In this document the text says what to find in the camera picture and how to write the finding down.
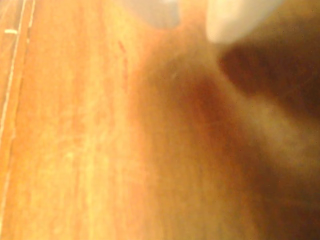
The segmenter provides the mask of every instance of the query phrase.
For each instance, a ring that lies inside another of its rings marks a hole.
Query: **blurry white object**
[[[117,1],[154,27],[172,28],[180,23],[178,0]]]
[[[180,22],[178,0],[117,1],[155,27],[172,28]],[[208,0],[206,18],[208,40],[217,44],[230,44],[239,40],[257,27],[283,1]]]
[[[213,43],[233,43],[250,33],[284,0],[209,0],[206,34]]]

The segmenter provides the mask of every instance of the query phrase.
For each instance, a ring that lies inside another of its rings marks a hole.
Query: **wooden plank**
[[[111,0],[36,2],[1,240],[320,237],[320,5],[225,49],[205,6],[164,32]]]

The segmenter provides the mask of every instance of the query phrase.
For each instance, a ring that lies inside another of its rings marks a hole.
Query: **wood grain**
[[[1,240],[320,237],[319,1],[228,47],[205,0],[168,31],[109,0],[26,3]]]

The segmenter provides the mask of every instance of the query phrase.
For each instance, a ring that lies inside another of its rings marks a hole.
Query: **scratch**
[[[35,8],[36,8],[36,0],[33,0],[32,1],[32,9],[31,9],[30,20],[29,20],[29,25],[28,25],[29,29],[32,27],[32,24],[34,23]]]
[[[8,110],[8,105],[9,105],[11,87],[12,87],[12,83],[13,83],[13,79],[14,79],[15,62],[16,62],[17,53],[18,53],[18,46],[19,46],[19,42],[20,42],[20,34],[21,34],[21,29],[22,29],[23,16],[25,13],[25,8],[26,8],[26,2],[27,2],[27,0],[23,0],[23,2],[22,2],[21,12],[20,12],[20,16],[19,16],[20,19],[19,19],[18,29],[17,29],[17,39],[16,39],[16,42],[14,45],[13,56],[12,56],[12,60],[11,60],[10,73],[9,73],[9,77],[8,77],[8,85],[5,90],[2,116],[0,119],[0,148],[2,146],[2,139],[3,139],[3,134],[4,134],[4,128],[5,128],[5,120],[7,117],[7,110]],[[1,199],[1,204],[0,204],[0,240],[2,238],[3,218],[4,218],[4,214],[5,214],[5,207],[6,207],[6,202],[7,202],[7,192],[8,192],[8,188],[9,188],[10,177],[11,177],[11,170],[9,167],[8,172],[6,173],[4,189],[3,189],[2,199]]]
[[[10,178],[11,178],[11,170],[9,169],[5,175],[2,201],[0,205],[0,239],[2,237],[3,221],[4,221],[4,215],[5,215],[5,207],[7,203],[7,195],[9,190]]]
[[[129,65],[128,64],[128,54],[127,54],[127,51],[126,51],[123,43],[121,41],[119,41],[118,44],[119,44],[119,47],[120,47],[121,52],[123,54],[123,72],[122,72],[123,80],[124,80],[123,88],[125,91],[127,91],[127,89],[128,89],[128,65]]]
[[[5,33],[5,34],[17,35],[17,34],[18,34],[18,31],[15,30],[15,29],[5,29],[5,30],[4,30],[4,33]]]

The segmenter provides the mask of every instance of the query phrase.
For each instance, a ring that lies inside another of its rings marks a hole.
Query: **blurry brown object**
[[[0,240],[320,239],[320,2],[224,48],[181,2],[0,1]]]

